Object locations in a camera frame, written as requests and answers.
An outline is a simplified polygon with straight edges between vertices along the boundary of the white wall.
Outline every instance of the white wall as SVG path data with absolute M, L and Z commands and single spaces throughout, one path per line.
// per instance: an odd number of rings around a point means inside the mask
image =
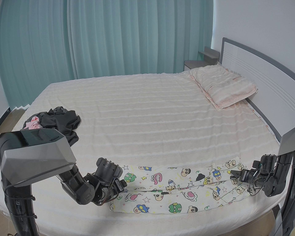
M 295 1 L 214 0 L 213 49 L 221 51 L 223 37 L 295 72 Z
M 0 118 L 1 116 L 6 112 L 6 110 L 9 108 L 3 86 L 0 80 Z

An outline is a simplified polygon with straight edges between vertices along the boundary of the gray headboard frame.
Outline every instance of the gray headboard frame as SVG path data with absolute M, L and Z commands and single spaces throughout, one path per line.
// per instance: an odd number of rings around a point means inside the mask
M 276 68 L 280 69 L 282 72 L 284 72 L 285 74 L 287 74 L 288 76 L 290 76 L 293 80 L 295 80 L 295 73 L 293 71 L 291 71 L 290 69 L 288 69 L 287 67 L 285 67 L 284 65 L 282 65 L 281 63 L 279 63 L 278 61 L 270 58 L 269 56 L 251 48 L 248 47 L 244 44 L 241 44 L 239 42 L 233 41 L 231 39 L 228 38 L 223 38 L 222 39 L 222 48 L 221 48 L 221 55 L 220 55 L 220 63 L 222 64 L 222 59 L 223 59 L 223 50 L 224 50 L 224 43 L 230 43 L 234 46 L 237 46 L 241 49 L 244 49 L 260 58 L 262 58 L 263 60 L 269 62 L 270 64 L 272 64 L 273 66 L 275 66 Z M 269 127 L 273 130 L 276 138 L 280 141 L 281 140 L 281 135 L 279 134 L 279 132 L 276 130 L 276 128 L 272 125 L 272 123 L 267 119 L 267 117 L 259 110 L 259 108 L 250 100 L 250 99 L 246 99 L 247 102 L 249 102 L 249 104 L 259 113 L 259 115 L 266 121 L 266 123 L 269 125 Z

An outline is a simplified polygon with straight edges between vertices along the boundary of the curtain fold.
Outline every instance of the curtain fold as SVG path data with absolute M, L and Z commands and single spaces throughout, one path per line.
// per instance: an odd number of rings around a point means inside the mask
M 0 78 L 13 108 L 50 83 L 181 72 L 212 27 L 213 0 L 3 0 Z

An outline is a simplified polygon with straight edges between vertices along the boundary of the pink cloth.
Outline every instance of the pink cloth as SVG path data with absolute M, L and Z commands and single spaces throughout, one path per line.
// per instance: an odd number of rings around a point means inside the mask
M 25 129 L 29 128 L 29 130 L 34 129 L 41 129 L 43 128 L 42 125 L 39 124 L 39 118 L 37 116 L 34 116 L 30 122 L 26 122 Z

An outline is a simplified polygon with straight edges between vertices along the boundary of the bed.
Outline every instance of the bed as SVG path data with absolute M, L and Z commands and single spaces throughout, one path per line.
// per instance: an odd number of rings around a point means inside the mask
M 216 111 L 185 72 L 72 80 L 49 85 L 14 130 L 21 129 L 32 114 L 50 108 L 75 110 L 82 122 L 76 129 L 80 140 L 72 150 L 82 175 L 94 172 L 101 156 L 122 167 L 143 162 L 146 166 L 207 167 L 239 156 L 251 167 L 263 154 L 277 154 L 278 140 L 295 127 L 295 121 L 277 114 L 294 115 L 291 88 L 295 87 L 295 75 L 265 55 L 226 38 L 220 61 L 254 80 L 258 93 Z M 266 213 L 283 200 L 287 187 L 271 198 L 260 192 L 228 206 L 180 215 L 111 212 L 109 204 L 81 206 L 62 190 L 55 177 L 33 184 L 32 191 L 36 222 L 40 232 L 49 236 L 213 236 Z M 0 209 L 7 212 L 1 191 Z

